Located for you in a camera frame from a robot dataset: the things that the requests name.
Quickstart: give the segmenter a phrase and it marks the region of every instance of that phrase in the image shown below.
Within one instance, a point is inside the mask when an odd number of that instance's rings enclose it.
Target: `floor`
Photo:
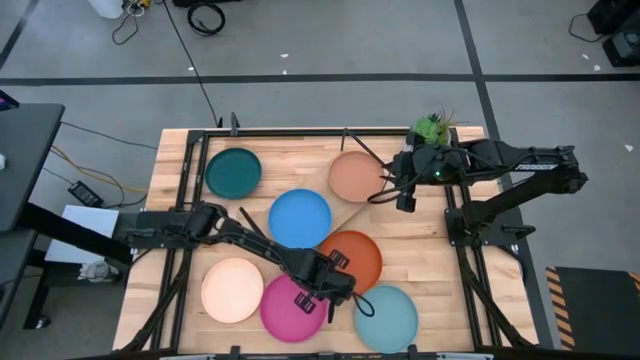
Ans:
[[[571,17],[594,3],[242,0],[221,5],[227,26],[211,38],[190,31],[183,9],[169,8],[217,116],[234,111],[244,127],[404,126],[443,106],[455,109],[460,124],[482,125],[512,145],[575,145],[590,178],[584,189],[522,206],[525,223],[538,229],[529,244],[538,283],[545,284],[548,265],[640,272],[640,157],[625,147],[640,147],[640,67],[614,69],[599,44],[568,35]],[[163,128],[213,126],[164,8],[148,9],[138,34],[115,46],[110,35],[120,21],[98,17],[86,1],[5,0],[0,87],[21,102],[64,104],[66,122],[150,145]],[[575,31],[595,37],[584,18]],[[128,186],[149,182],[151,150],[66,126],[55,144]],[[118,201],[117,190],[55,157],[45,165]],[[61,213],[76,203],[67,187],[43,172],[31,201]],[[6,358],[110,350],[122,288],[55,289],[45,306],[53,324],[25,331],[36,281],[22,281],[0,332]],[[541,299],[553,324],[549,295]],[[551,333],[541,341],[557,347]]]

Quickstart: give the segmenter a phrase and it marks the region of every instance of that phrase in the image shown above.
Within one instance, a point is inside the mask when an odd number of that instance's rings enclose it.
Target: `black metal frame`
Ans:
[[[195,175],[195,187],[193,198],[191,200],[191,204],[195,204],[201,200],[202,194],[202,179],[204,175],[205,165],[207,161],[207,153],[209,149],[209,143],[214,138],[220,137],[271,137],[271,136],[342,136],[344,141],[344,136],[346,131],[344,128],[309,128],[309,129],[264,129],[264,130],[254,130],[254,129],[242,129],[239,128],[239,124],[233,123],[233,128],[229,129],[216,129],[216,130],[191,130],[187,136],[187,144],[185,150],[185,156],[182,164],[182,171],[180,174],[180,183],[178,186],[178,194],[176,197],[176,205],[175,207],[178,209],[183,209],[185,203],[186,189],[189,181],[189,171],[191,167],[191,162],[193,159],[194,148],[197,143],[200,143],[200,157],[198,159],[198,168]],[[349,131],[356,136],[406,136],[409,129],[408,128],[362,128],[362,129],[349,129]],[[457,141],[457,134],[453,133],[453,140]],[[466,186],[462,186],[461,194],[463,198],[463,202],[468,202],[471,200],[471,196],[469,193],[469,189]],[[447,204],[449,208],[455,208],[455,196],[453,193],[452,187],[445,187],[445,195],[447,197]],[[473,248],[474,259],[476,262],[476,271],[478,274],[478,279],[484,290],[491,296],[491,289],[489,286],[488,275],[486,270],[486,265],[484,261],[484,256],[482,254],[482,249],[480,246]],[[458,263],[460,266],[460,270],[463,270],[463,259],[462,256],[466,257],[465,247],[456,246],[456,254],[458,256]],[[184,250],[182,261],[187,261],[188,264],[191,262],[192,258],[192,250]],[[165,294],[166,289],[169,286],[172,278],[173,265],[175,263],[175,250],[167,250],[167,257],[164,266],[164,272],[162,275],[162,282],[160,285],[160,294],[159,299],[163,294]],[[474,292],[471,287],[465,282],[461,281],[465,303],[467,307],[467,315],[469,319],[469,328],[471,331],[471,337],[473,339],[474,349],[478,349],[483,347],[482,342],[482,334],[480,330],[480,323],[478,321],[478,313],[474,299]],[[184,284],[184,286],[180,289],[177,300],[175,313],[173,318],[173,325],[171,328],[171,343],[170,348],[173,350],[178,349],[180,342],[180,335],[182,333],[182,321],[184,317],[184,307],[185,307],[185,299],[187,293],[188,282]],[[487,311],[487,318],[489,320],[489,331],[491,335],[492,345],[493,346],[501,346],[500,332],[498,330],[498,326],[494,321],[493,317],[491,317]],[[160,348],[160,342],[162,337],[162,323],[156,328],[155,332],[152,335],[151,340],[151,349],[158,350]],[[415,349],[416,356],[420,357],[432,357],[435,353],[422,353],[417,352]],[[226,354],[216,354],[216,356],[226,356]],[[300,357],[300,354],[278,354],[279,356],[285,356],[287,358],[295,358]],[[342,356],[358,356],[364,354],[340,354]],[[384,354],[376,354],[384,357],[388,357],[388,355]]]

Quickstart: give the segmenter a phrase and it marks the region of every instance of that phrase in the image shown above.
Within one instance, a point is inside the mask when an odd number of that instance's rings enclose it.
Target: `wooden table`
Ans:
[[[187,133],[187,129],[163,131],[149,188],[148,210],[166,210],[175,204]],[[458,134],[461,141],[484,137],[481,127],[459,127]],[[384,161],[391,161],[404,142],[400,136],[361,139]],[[191,199],[193,193],[198,146],[192,159],[186,199]],[[221,137],[210,143],[207,156],[210,159],[229,147],[243,147],[257,154],[263,167],[260,185],[251,197],[233,201],[216,198],[205,187],[202,200],[220,203],[227,207],[230,216],[244,221],[238,216],[240,205],[252,216],[267,211],[278,195],[304,182],[338,154],[340,137]],[[362,149],[348,139],[345,150]],[[470,191],[473,199],[482,200],[497,194],[499,188],[497,182],[490,181],[477,183]],[[472,350],[457,258],[454,248],[449,245],[443,219],[447,206],[444,188],[419,186],[415,196],[417,205],[413,214],[396,210],[395,203],[367,205],[340,229],[361,231],[378,244],[384,262],[379,283],[403,289],[418,308],[420,329],[414,341],[418,351]],[[457,203],[461,204],[458,192],[456,196]],[[114,348],[128,343],[156,306],[165,254],[165,250],[153,250],[132,268]],[[518,263],[495,247],[485,247],[484,256],[496,303],[521,334],[535,343],[536,333]],[[280,274],[276,266],[230,245],[198,248],[191,265],[179,346],[181,354],[229,353],[232,345],[241,346],[243,353],[372,352],[355,333],[353,301],[336,310],[332,324],[325,324],[314,337],[298,344],[282,343],[271,337],[261,323],[258,310],[238,324],[213,320],[205,313],[200,300],[201,282],[213,265],[229,257],[253,262],[260,269],[265,284]],[[473,265],[471,254],[469,260]],[[476,304],[484,342],[490,344],[484,309],[477,298]],[[173,313],[169,311],[165,318],[163,346],[168,345],[172,317]]]

